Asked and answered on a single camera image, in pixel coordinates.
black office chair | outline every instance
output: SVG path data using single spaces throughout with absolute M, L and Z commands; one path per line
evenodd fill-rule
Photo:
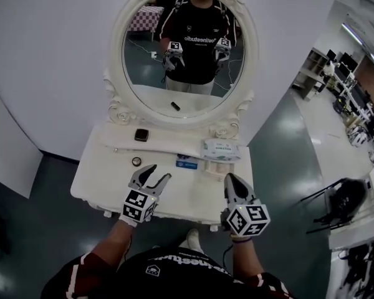
M 336 229 L 348 224 L 367 196 L 367 189 L 364 181 L 342 178 L 326 188 L 302 198 L 300 201 L 302 202 L 309 198 L 316 199 L 326 192 L 328 195 L 329 213 L 321 218 L 314 219 L 313 222 L 319 222 L 321 225 L 327 226 L 307 231 L 306 234 L 325 229 Z

small black object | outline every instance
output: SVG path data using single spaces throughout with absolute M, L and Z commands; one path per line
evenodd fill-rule
M 141 158 L 139 157 L 134 157 L 132 159 L 132 164 L 133 166 L 139 167 L 141 165 Z
M 170 105 L 173 106 L 176 111 L 180 111 L 180 107 L 175 102 L 170 103 Z
M 148 130 L 143 128 L 138 128 L 135 133 L 135 141 L 147 142 L 148 140 Z

white wall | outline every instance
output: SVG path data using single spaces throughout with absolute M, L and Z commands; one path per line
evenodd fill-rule
M 79 159 L 107 100 L 102 73 L 112 23 L 127 0 L 0 0 L 0 94 L 42 150 Z M 243 118 L 249 142 L 276 107 L 334 0 L 243 0 L 260 64 Z
M 337 56 L 345 52 L 349 55 L 356 53 L 358 60 L 362 59 L 365 53 L 361 45 L 342 27 L 350 11 L 348 6 L 338 1 L 333 3 L 327 22 L 314 45 L 316 49 L 325 54 L 331 49 Z
M 29 198 L 42 157 L 0 100 L 0 183 Z

gray floor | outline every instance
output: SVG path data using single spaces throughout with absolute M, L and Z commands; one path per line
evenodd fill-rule
M 321 199 L 297 203 L 312 193 L 303 187 L 320 187 L 321 175 L 300 111 L 289 94 L 249 146 L 255 191 L 272 218 L 269 228 L 254 239 L 260 260 L 296 297 L 325 298 L 330 268 L 327 233 L 305 235 L 312 219 L 323 214 L 324 204 Z M 0 298 L 38 298 L 63 264 L 89 251 L 116 221 L 71 197 L 76 169 L 44 158 L 29 200 L 0 184 L 0 216 L 11 241 L 11 253 L 0 260 Z M 210 233 L 206 226 L 172 219 L 139 225 L 128 256 L 153 245 L 177 244 L 192 227 L 199 229 L 204 251 L 221 263 L 230 244 L 228 233 Z M 229 255 L 227 265 L 231 266 Z

sneaker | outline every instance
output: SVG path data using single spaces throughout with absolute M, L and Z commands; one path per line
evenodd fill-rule
M 191 229 L 187 234 L 186 240 L 190 249 L 202 252 L 201 245 L 199 244 L 199 232 L 197 229 Z

